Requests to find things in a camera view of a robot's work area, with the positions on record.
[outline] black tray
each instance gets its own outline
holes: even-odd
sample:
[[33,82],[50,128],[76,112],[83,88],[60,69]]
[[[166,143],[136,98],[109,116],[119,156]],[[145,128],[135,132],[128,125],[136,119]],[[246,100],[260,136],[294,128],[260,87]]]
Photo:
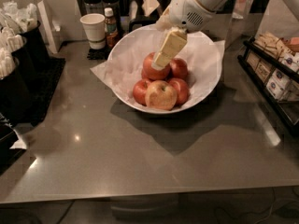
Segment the black tray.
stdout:
[[1,116],[0,123],[14,127],[18,123],[30,123],[36,126],[42,122],[47,115],[51,98],[64,70],[64,65],[65,59],[50,58],[47,68],[38,71],[37,79],[29,86],[34,101],[33,105],[26,111],[25,116],[19,120],[8,120]]
[[239,55],[237,59],[239,63],[243,67],[243,69],[247,72],[253,83],[256,85],[260,93],[263,95],[265,100],[273,107],[273,109],[277,112],[280,119],[288,128],[289,132],[297,136],[299,135],[299,102],[277,102],[273,96],[269,93],[265,84],[258,78],[255,74],[254,70],[252,69],[251,65],[247,63],[247,57],[250,51],[253,51],[256,55],[263,58],[265,61],[273,64],[277,69],[285,73],[291,79],[299,82],[299,75],[294,73],[291,69],[281,64],[278,60],[274,59],[273,57],[269,56],[261,49],[255,47],[253,45],[254,38],[249,41],[244,41],[244,45],[247,47],[244,55]]

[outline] paper cup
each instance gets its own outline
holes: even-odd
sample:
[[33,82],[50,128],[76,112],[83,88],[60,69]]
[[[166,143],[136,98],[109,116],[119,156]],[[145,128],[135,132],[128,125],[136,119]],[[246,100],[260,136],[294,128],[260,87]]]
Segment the paper cup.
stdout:
[[106,45],[105,16],[99,13],[87,14],[80,18],[92,49],[102,49]]

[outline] counter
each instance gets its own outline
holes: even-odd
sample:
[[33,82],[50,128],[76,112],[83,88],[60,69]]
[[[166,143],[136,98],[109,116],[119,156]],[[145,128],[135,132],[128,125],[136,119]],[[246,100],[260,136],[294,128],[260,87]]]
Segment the counter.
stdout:
[[28,149],[0,176],[0,203],[299,185],[299,139],[225,51],[204,102],[171,116],[123,104],[90,70],[87,42],[62,48],[64,71]]

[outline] bowl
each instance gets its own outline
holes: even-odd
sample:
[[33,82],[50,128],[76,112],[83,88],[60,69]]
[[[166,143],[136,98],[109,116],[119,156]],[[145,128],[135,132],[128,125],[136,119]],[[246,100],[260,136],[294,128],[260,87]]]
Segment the bowl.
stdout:
[[133,30],[117,43],[105,63],[92,69],[125,104],[151,114],[172,114],[197,105],[214,90],[221,77],[222,56],[216,44],[204,33],[188,34],[187,45],[176,57],[188,65],[189,100],[170,111],[137,103],[132,94],[133,86],[141,79],[144,58],[158,50],[163,35],[153,24]]

